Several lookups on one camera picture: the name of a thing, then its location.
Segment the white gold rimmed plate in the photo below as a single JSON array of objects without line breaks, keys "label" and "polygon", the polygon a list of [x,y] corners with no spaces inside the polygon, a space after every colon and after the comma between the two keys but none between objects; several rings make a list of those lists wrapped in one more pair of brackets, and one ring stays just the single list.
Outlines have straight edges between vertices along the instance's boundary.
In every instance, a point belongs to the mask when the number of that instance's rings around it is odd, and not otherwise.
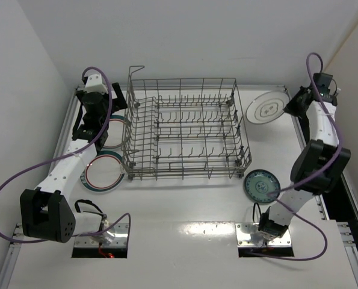
[{"label": "white gold rimmed plate", "polygon": [[256,125],[270,123],[278,119],[289,102],[285,92],[270,91],[255,98],[248,106],[246,119]]}]

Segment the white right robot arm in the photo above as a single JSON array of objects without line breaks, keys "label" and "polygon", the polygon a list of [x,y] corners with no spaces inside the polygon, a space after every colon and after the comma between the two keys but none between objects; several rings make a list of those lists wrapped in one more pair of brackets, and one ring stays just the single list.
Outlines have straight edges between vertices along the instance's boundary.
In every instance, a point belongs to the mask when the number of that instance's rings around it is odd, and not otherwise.
[{"label": "white right robot arm", "polygon": [[[284,111],[308,121],[309,141],[295,161],[290,174],[295,188],[284,192],[261,215],[258,231],[265,240],[280,238],[288,230],[294,214],[317,195],[328,193],[336,185],[351,157],[349,149],[339,147],[332,121],[338,105],[329,86],[333,77],[314,73],[313,83],[301,87]],[[298,182],[313,177],[303,185]]]}]

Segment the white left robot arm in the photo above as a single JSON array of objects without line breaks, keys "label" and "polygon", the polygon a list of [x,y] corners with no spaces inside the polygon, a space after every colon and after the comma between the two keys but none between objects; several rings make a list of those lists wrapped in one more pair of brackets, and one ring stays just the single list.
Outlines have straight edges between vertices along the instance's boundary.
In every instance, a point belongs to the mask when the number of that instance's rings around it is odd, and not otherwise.
[{"label": "white left robot arm", "polygon": [[107,93],[78,92],[85,114],[83,123],[73,129],[69,157],[59,160],[35,189],[26,189],[20,196],[25,236],[66,243],[74,235],[101,234],[106,215],[71,207],[69,199],[84,170],[104,147],[109,128],[105,119],[128,107],[119,83],[112,88],[114,99]]}]

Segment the blue floral green plate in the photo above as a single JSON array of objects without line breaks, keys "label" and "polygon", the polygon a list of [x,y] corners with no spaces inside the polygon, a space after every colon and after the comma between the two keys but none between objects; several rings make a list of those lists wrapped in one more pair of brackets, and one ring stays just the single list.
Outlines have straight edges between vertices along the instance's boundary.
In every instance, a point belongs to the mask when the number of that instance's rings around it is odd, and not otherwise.
[{"label": "blue floral green plate", "polygon": [[280,196],[280,182],[267,170],[251,171],[244,179],[243,188],[250,199],[260,204],[272,203]]}]

